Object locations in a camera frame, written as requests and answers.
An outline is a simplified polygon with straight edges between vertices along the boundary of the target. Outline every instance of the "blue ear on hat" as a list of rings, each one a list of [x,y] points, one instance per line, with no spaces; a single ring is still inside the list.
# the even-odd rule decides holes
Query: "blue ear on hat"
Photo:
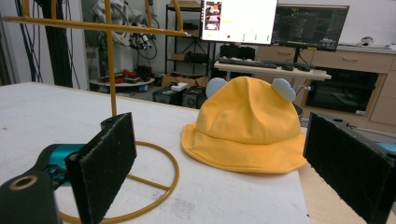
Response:
[[[296,91],[286,79],[275,78],[271,86],[286,101],[293,102],[296,99]]]
[[[227,81],[221,77],[214,77],[210,79],[210,81],[207,83],[206,86],[206,97],[207,98],[211,97],[213,94],[215,94],[216,91],[218,91],[226,83]]]

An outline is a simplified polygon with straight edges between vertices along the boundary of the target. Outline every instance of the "gold horizontal bar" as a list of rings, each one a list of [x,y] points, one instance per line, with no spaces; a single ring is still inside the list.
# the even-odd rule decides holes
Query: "gold horizontal bar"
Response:
[[[14,21],[18,23],[40,24],[40,25],[53,26],[53,27],[77,28],[77,29],[94,30],[94,31],[120,31],[120,32],[139,33],[139,34],[187,36],[187,33],[183,31],[126,26],[126,25],[117,25],[117,24],[105,24],[105,23],[96,23],[89,21],[63,21],[63,20],[52,20],[52,19],[31,18],[31,17],[12,17],[12,16],[5,16],[3,17],[3,20]]]

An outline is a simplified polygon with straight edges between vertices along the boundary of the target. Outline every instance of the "white screen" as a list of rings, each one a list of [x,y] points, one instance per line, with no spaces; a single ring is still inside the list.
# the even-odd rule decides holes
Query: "white screen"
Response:
[[[277,0],[202,1],[203,40],[270,45]]]

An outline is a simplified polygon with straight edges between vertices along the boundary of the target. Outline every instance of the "desk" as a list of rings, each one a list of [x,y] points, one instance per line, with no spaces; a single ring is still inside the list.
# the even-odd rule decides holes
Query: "desk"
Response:
[[[242,175],[187,156],[181,130],[196,121],[198,110],[124,97],[117,97],[117,106],[119,113],[132,112],[136,140],[166,148],[180,167],[170,197],[131,223],[364,223],[309,165],[285,175]],[[31,168],[50,144],[87,143],[110,116],[108,94],[36,83],[0,87],[0,184]],[[173,168],[165,156],[147,147],[137,147],[137,154],[131,174],[170,185]],[[108,216],[134,211],[160,194],[126,180]],[[71,188],[55,195],[62,212],[77,215]]]
[[[235,64],[227,64],[227,63],[219,63],[215,62],[215,68],[218,68],[220,71],[227,71],[227,80],[230,80],[231,72],[240,72],[240,73],[251,73],[254,75],[265,75],[265,76],[273,76],[273,77],[291,77],[292,82],[291,86],[294,88],[295,79],[303,78],[310,80],[324,80],[331,79],[332,77],[329,75],[317,75],[313,73],[313,70],[309,72],[303,72],[294,68],[293,71],[282,70],[282,68],[278,67],[274,68],[262,68],[262,67],[251,67],[251,66],[242,66]]]

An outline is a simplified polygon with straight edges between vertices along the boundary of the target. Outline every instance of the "hat brim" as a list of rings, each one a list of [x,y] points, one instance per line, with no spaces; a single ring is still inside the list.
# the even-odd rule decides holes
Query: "hat brim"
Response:
[[[306,164],[305,137],[299,133],[266,145],[242,144],[210,137],[196,131],[196,122],[184,126],[183,150],[194,159],[233,172],[285,174]]]

